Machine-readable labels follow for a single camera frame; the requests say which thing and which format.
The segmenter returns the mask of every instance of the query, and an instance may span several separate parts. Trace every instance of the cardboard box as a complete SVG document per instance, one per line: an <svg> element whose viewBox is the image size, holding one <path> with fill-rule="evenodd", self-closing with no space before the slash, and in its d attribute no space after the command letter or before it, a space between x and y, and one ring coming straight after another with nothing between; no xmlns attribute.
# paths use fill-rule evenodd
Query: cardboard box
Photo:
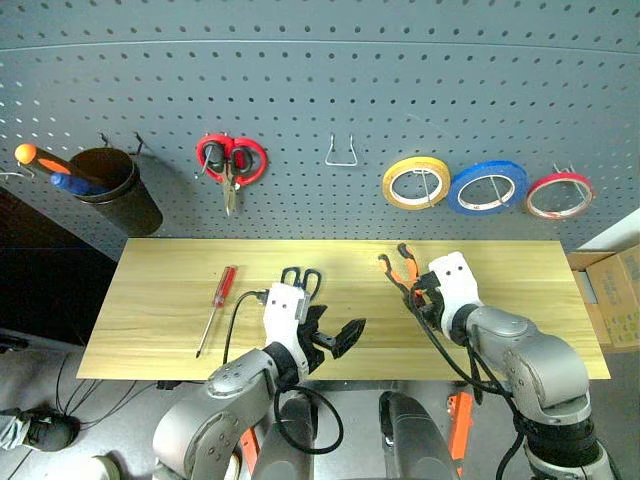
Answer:
<svg viewBox="0 0 640 480"><path fill-rule="evenodd" d="M567 262L571 270L584 272L587 267L604 260L616 252L571 252L567 253Z"/></svg>
<svg viewBox="0 0 640 480"><path fill-rule="evenodd" d="M603 350L610 349L613 344L611 343L609 331L604 323L600 307L598 306L595 294L593 293L593 288L589 282L589 277L584 272L573 272L573 278L576 281L576 285L578 285L580 295L582 295L582 300L584 301L584 306L589 314L589 320L591 320L591 325L593 326L593 331L596 334L598 343Z"/></svg>
<svg viewBox="0 0 640 480"><path fill-rule="evenodd" d="M613 346L640 346L640 245L587 267Z"/></svg>

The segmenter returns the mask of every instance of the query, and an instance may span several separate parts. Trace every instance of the wooden table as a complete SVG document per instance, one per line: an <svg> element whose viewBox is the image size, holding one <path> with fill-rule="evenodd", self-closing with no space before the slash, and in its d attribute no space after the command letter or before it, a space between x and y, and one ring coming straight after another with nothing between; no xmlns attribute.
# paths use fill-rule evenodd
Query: wooden table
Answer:
<svg viewBox="0 0 640 480"><path fill-rule="evenodd" d="M131 239L102 305L79 378L201 380L220 364L229 316L247 290L269 288L284 267L323 274L316 303L329 306L321 330L336 334L366 317L357 345L327 360L314 379L453 380L449 368L403 306L377 256L404 272L398 241ZM558 335L585 361L591 378L609 378L598 341L558 242L412 241L424 273L432 259L461 251L487 305L524 315ZM203 354L195 352L225 265L238 265L227 304L216 316ZM264 346L263 307L247 299L238 314L230 358ZM446 342L468 365L464 349Z"/></svg>

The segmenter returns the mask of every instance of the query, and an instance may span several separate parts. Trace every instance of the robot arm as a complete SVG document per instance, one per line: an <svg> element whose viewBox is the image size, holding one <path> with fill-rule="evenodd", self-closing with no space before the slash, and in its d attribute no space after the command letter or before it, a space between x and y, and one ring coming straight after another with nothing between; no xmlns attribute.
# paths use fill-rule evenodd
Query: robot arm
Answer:
<svg viewBox="0 0 640 480"><path fill-rule="evenodd" d="M427 323L458 345L470 344L507 379L519 413L516 429L538 478L613 480L591 421L589 378L579 355L530 320L484 306L459 252L429 264L418 288L433 301Z"/></svg>
<svg viewBox="0 0 640 480"><path fill-rule="evenodd" d="M276 390L296 385L324 361L314 344L338 358L356 343L364 319L330 337L318 331L327 307L310 302L300 286L272 285L263 318L267 346L221 366L165 414L153 439L155 479L224 478L240 437L267 413Z"/></svg>

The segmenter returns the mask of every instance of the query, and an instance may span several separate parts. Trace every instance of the red scissors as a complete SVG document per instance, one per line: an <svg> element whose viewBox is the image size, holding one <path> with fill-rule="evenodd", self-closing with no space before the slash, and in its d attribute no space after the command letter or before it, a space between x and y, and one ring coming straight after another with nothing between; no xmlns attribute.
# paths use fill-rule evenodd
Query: red scissors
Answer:
<svg viewBox="0 0 640 480"><path fill-rule="evenodd" d="M196 156L202 171L223 185L227 216L235 210L238 189L260 178L269 163L267 152L258 142L222 133L202 137L196 145Z"/></svg>

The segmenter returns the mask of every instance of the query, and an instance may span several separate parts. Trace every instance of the black bucket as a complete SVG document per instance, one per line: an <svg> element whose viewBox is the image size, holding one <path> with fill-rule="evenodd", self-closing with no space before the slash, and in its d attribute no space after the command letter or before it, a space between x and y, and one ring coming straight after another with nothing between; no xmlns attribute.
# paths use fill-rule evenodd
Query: black bucket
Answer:
<svg viewBox="0 0 640 480"><path fill-rule="evenodd" d="M129 237L144 237L160 228L162 213L142 183L138 166L125 152L92 148L77 154L70 162L109 189L76 198L91 205Z"/></svg>

